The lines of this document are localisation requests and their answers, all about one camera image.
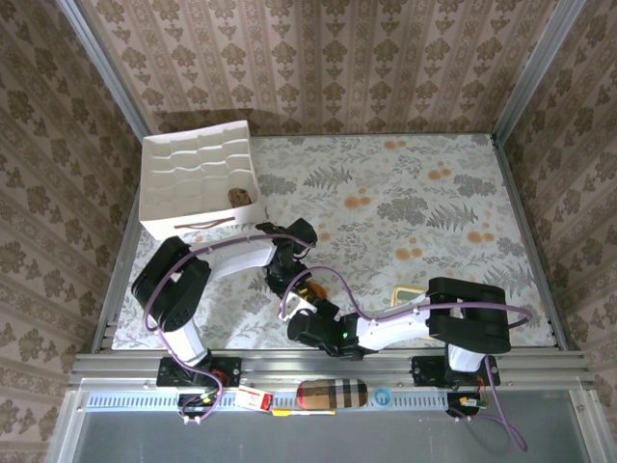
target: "gray floor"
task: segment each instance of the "gray floor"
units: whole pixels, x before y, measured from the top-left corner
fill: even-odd
[[[528,454],[496,423],[455,423],[445,413],[347,411],[335,417],[273,418],[221,412],[201,425],[184,425],[176,413],[149,412],[89,413],[74,461],[589,461],[567,393],[509,393],[502,394],[502,402],[526,439]]]

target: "patterned wallpaper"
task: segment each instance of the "patterned wallpaper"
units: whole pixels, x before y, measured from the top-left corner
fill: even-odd
[[[153,132],[490,132],[556,0],[79,0]]]
[[[506,153],[617,438],[617,2],[586,3]]]
[[[140,147],[53,2],[0,2],[0,462],[43,460]]]

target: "table surface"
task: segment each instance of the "table surface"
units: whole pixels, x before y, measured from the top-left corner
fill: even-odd
[[[389,306],[397,285],[426,287],[446,276],[500,286],[507,302],[535,314],[511,332],[515,346],[554,345],[548,318],[488,134],[273,137],[252,140],[270,221],[302,217],[319,241],[305,261],[338,270],[368,313]],[[214,242],[251,229],[225,227],[182,235]],[[142,328],[130,285],[160,241],[141,231],[114,349],[157,349]],[[299,348],[276,317],[279,300],[249,269],[208,283],[196,314],[210,348]],[[316,273],[344,313],[351,305],[329,276]],[[409,340],[391,347],[439,345]]]

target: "white cardboard box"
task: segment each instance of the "white cardboard box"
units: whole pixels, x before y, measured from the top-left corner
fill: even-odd
[[[246,190],[252,204],[231,207],[231,188]],[[157,240],[265,221],[247,122],[146,137],[139,220]]]

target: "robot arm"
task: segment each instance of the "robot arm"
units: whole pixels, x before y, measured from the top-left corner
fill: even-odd
[[[270,223],[257,228],[268,235],[292,235],[309,244],[317,241],[313,228],[303,219],[287,229]],[[301,259],[307,251],[290,239],[256,241],[247,238],[246,243],[207,254],[207,261],[192,257],[178,269],[176,278],[163,286],[150,316],[179,359],[194,366],[209,352],[193,321],[206,283],[246,268],[264,267],[267,285],[283,297],[294,277],[306,270]],[[169,269],[190,252],[189,246],[178,237],[169,238],[161,245],[132,287],[142,307]],[[385,322],[365,320],[357,313],[337,317],[339,308],[307,285],[309,277],[307,274],[296,284],[286,301],[287,336],[324,350],[332,357],[360,360],[392,343],[430,336],[447,343],[446,360],[451,369],[474,372],[480,368],[486,354],[510,350],[507,316],[503,311],[467,309],[462,310],[461,317],[455,318],[450,310],[433,310],[409,313]],[[398,313],[422,303],[457,301],[504,304],[505,294],[494,286],[437,278],[429,282],[423,300],[417,299],[391,310]]]

